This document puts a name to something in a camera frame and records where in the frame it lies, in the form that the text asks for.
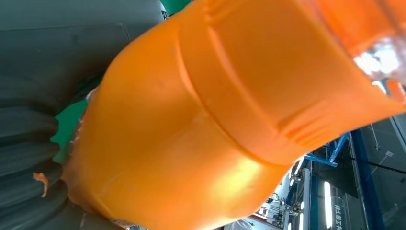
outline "green panel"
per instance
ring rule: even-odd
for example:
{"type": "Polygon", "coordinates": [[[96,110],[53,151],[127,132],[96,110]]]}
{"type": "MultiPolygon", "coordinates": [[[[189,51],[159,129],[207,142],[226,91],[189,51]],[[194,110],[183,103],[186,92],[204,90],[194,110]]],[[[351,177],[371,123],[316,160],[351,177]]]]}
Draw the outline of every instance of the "green panel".
{"type": "Polygon", "coordinates": [[[56,119],[59,122],[58,133],[51,138],[52,142],[60,146],[59,153],[54,156],[54,161],[60,164],[65,163],[69,158],[68,143],[72,139],[75,127],[82,118],[88,103],[86,100],[74,103],[62,111],[56,119]]]}

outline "plastic wrap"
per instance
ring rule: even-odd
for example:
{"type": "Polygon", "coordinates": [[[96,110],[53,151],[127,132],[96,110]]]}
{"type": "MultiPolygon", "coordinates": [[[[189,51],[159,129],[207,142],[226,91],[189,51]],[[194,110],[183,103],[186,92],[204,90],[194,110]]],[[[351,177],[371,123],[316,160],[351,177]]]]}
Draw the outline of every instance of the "plastic wrap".
{"type": "Polygon", "coordinates": [[[247,221],[241,219],[226,225],[224,230],[252,230],[252,226],[247,221]]]}

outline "orange paint fleck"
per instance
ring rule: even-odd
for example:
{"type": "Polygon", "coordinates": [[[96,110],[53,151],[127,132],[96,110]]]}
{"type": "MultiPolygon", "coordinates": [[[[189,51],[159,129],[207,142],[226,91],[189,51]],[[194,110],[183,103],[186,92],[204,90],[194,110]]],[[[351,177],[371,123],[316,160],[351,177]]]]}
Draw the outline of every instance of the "orange paint fleck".
{"type": "Polygon", "coordinates": [[[35,180],[37,181],[41,181],[42,183],[44,183],[44,193],[42,194],[42,198],[44,198],[46,196],[46,192],[48,190],[48,178],[42,173],[33,173],[33,177],[35,180]]]}

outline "blue steel beam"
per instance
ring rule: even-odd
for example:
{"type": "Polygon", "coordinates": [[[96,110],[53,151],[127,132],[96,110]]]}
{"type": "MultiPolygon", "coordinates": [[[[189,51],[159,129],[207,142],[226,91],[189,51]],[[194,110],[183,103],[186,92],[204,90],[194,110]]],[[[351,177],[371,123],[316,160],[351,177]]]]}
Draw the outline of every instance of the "blue steel beam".
{"type": "Polygon", "coordinates": [[[337,140],[338,139],[336,139],[334,141],[330,141],[328,143],[328,148],[325,148],[326,149],[326,159],[330,158],[330,154],[332,153],[332,151],[334,151],[334,146],[335,146],[337,140]]]}
{"type": "Polygon", "coordinates": [[[308,159],[308,160],[311,160],[311,161],[318,162],[318,163],[322,163],[322,164],[330,165],[330,166],[333,166],[333,167],[337,167],[337,163],[330,162],[327,159],[322,159],[322,158],[317,157],[316,155],[314,155],[312,153],[307,154],[304,158],[308,159]]]}
{"type": "Polygon", "coordinates": [[[345,133],[340,137],[340,140],[338,141],[338,144],[336,148],[334,149],[333,153],[330,156],[330,162],[333,163],[334,160],[336,159],[338,153],[340,153],[342,146],[344,145],[344,142],[347,140],[349,133],[345,133]]]}

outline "orange plastic bottle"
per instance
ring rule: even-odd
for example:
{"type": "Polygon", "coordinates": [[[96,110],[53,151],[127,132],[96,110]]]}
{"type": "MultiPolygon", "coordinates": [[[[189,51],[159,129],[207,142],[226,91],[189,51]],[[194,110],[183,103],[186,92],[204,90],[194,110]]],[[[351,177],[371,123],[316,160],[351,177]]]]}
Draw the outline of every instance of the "orange plastic bottle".
{"type": "Polygon", "coordinates": [[[64,178],[105,217],[210,230],[302,155],[404,110],[296,0],[196,0],[111,64],[64,178]]]}
{"type": "Polygon", "coordinates": [[[300,1],[352,56],[359,55],[384,37],[405,33],[404,0],[300,1]]]}

